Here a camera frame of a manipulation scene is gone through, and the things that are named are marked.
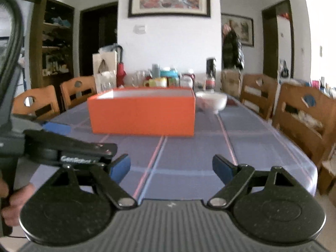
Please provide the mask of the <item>left hand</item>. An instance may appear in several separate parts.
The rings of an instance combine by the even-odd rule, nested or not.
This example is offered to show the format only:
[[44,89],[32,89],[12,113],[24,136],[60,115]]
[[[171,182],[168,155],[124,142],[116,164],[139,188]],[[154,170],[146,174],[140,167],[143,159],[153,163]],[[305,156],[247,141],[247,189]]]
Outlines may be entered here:
[[9,197],[9,187],[7,183],[1,179],[1,198],[9,198],[9,205],[1,210],[1,216],[7,226],[19,226],[21,209],[34,192],[35,186],[32,183],[29,183]]

